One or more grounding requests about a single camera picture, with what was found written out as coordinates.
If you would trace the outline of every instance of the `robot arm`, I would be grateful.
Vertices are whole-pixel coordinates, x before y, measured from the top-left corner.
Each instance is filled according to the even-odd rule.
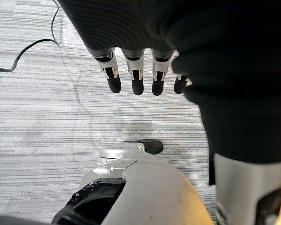
[[[219,224],[264,224],[279,211],[281,2],[60,3],[91,53],[115,46],[179,52],[172,68],[181,74],[176,85],[184,88],[186,76],[192,81],[184,94],[200,107]],[[157,95],[167,66],[159,68],[163,73],[153,71]]]

